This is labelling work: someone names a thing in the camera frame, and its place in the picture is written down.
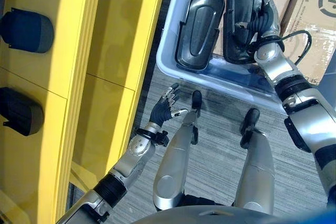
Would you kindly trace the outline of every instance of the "black cable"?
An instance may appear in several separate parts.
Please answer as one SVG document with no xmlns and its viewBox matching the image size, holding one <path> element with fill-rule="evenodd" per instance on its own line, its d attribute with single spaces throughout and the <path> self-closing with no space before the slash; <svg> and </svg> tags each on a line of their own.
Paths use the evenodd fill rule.
<svg viewBox="0 0 336 224">
<path fill-rule="evenodd" d="M 307 40 L 307 43 L 306 43 L 306 46 L 305 46 L 305 49 L 303 50 L 302 54 L 299 56 L 299 58 L 297 59 L 297 61 L 294 63 L 295 65 L 299 64 L 300 61 L 304 58 L 304 56 L 308 53 L 310 47 L 311 47 L 311 44 L 312 44 L 312 38 L 311 38 L 311 35 L 308 31 L 306 30 L 298 30 L 298 31 L 295 31 L 287 36 L 284 36 L 282 38 L 278 38 L 278 39 L 271 39 L 271 40 L 266 40 L 266 41 L 263 41 L 261 43 L 258 43 L 257 44 L 257 49 L 266 45 L 266 44 L 270 44 L 270 43 L 275 43 L 275 42 L 281 42 L 285 39 L 288 39 L 290 37 L 293 37 L 293 36 L 296 36 L 298 34 L 307 34 L 308 36 L 308 40 Z"/>
<path fill-rule="evenodd" d="M 298 35 L 298 34 L 307 34 L 308 36 L 308 40 L 307 40 L 307 43 L 306 43 L 306 46 L 305 46 L 305 49 L 303 50 L 302 54 L 299 56 L 299 58 L 297 59 L 297 61 L 295 61 L 295 65 L 299 64 L 300 61 L 304 58 L 304 56 L 308 53 L 310 47 L 311 47 L 311 44 L 312 44 L 312 38 L 311 38 L 311 35 L 308 31 L 306 30 L 298 30 L 298 31 L 295 31 L 294 33 L 291 33 L 287 36 L 284 36 L 282 37 L 281 39 L 282 40 L 285 40 L 285 39 L 288 39 L 290 37 L 293 37 L 295 35 Z"/>
</svg>

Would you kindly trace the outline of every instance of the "robot finger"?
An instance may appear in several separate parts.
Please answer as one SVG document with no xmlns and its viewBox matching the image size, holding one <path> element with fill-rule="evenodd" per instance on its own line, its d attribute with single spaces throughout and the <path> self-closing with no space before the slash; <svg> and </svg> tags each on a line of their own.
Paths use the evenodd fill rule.
<svg viewBox="0 0 336 224">
<path fill-rule="evenodd" d="M 174 103 L 180 98 L 179 95 L 175 95 L 173 94 L 169 99 L 168 99 L 168 103 L 169 103 L 169 107 L 171 108 Z"/>
<path fill-rule="evenodd" d="M 174 94 L 177 88 L 179 87 L 178 83 L 174 83 L 171 85 L 162 95 L 162 98 L 166 99 L 169 98 L 171 94 Z"/>
</svg>

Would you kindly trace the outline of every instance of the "robot forearm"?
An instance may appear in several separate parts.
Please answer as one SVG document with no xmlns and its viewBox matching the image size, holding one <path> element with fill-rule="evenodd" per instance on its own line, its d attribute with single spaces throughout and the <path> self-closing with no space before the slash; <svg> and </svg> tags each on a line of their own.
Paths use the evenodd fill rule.
<svg viewBox="0 0 336 224">
<path fill-rule="evenodd" d="M 149 122 L 144 128 L 156 134 L 161 127 Z M 125 154 L 101 181 L 84 194 L 57 222 L 58 224 L 104 222 L 109 211 L 123 198 L 153 156 L 155 145 L 142 135 L 131 139 Z"/>
</svg>

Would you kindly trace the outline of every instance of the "silver robot leg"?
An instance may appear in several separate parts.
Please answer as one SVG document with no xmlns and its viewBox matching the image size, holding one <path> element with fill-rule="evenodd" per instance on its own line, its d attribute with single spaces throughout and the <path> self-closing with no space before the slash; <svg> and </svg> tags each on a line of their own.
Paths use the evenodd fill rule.
<svg viewBox="0 0 336 224">
<path fill-rule="evenodd" d="M 254 124 L 246 127 L 240 143 L 247 149 L 247 157 L 234 206 L 272 215 L 275 180 L 273 157 L 265 134 L 257 130 Z"/>
<path fill-rule="evenodd" d="M 197 143 L 196 123 L 197 110 L 192 110 L 167 147 L 153 185 L 153 202 L 157 209 L 173 208 L 183 196 L 190 144 Z"/>
</svg>

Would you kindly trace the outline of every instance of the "black rubber joint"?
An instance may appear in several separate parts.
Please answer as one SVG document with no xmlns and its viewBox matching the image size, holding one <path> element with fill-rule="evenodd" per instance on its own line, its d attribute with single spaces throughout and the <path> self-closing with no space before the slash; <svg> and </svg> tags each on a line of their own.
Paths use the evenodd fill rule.
<svg viewBox="0 0 336 224">
<path fill-rule="evenodd" d="M 276 86 L 280 100 L 283 102 L 286 98 L 305 89 L 310 89 L 311 85 L 303 76 L 291 76 L 281 80 Z"/>
<path fill-rule="evenodd" d="M 98 182 L 94 190 L 106 200 L 111 207 L 114 207 L 127 192 L 126 187 L 110 173 L 105 175 L 105 177 Z"/>
</svg>

